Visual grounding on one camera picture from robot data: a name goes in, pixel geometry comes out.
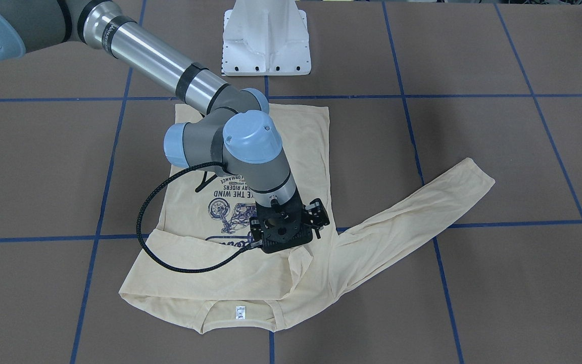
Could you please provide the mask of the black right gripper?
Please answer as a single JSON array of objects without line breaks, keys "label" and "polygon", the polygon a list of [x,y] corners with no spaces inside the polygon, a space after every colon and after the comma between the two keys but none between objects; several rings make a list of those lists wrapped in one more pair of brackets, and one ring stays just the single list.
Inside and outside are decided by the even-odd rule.
[{"label": "black right gripper", "polygon": [[304,206],[298,192],[284,204],[276,199],[270,207],[256,203],[256,214],[249,220],[251,245],[271,254],[310,243],[316,233],[302,224]]}]

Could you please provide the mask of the right robot arm grey silver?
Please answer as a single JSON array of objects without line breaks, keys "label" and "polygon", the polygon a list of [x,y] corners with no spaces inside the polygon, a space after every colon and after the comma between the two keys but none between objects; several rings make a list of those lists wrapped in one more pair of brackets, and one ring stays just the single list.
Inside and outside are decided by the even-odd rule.
[{"label": "right robot arm grey silver", "polygon": [[320,237],[330,224],[320,199],[304,203],[265,95],[237,89],[125,14],[114,1],[0,1],[0,61],[78,42],[128,65],[197,112],[164,134],[169,164],[238,175],[253,198],[256,247],[273,253]]}]

